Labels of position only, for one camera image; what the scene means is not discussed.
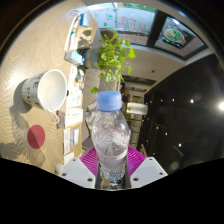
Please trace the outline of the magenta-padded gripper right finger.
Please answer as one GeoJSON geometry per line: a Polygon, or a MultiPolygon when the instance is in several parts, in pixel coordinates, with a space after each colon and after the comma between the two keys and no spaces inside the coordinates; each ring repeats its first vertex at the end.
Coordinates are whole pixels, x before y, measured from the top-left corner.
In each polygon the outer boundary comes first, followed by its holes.
{"type": "Polygon", "coordinates": [[[167,176],[166,171],[154,157],[145,157],[128,147],[125,184],[127,188],[140,188],[167,176]]]}

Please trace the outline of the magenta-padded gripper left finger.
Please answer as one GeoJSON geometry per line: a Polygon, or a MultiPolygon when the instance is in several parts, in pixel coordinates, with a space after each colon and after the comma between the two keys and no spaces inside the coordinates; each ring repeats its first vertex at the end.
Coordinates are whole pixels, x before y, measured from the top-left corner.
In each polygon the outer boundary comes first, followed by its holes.
{"type": "Polygon", "coordinates": [[[100,170],[95,148],[87,150],[80,158],[71,158],[59,176],[84,188],[99,189],[100,170]]]}

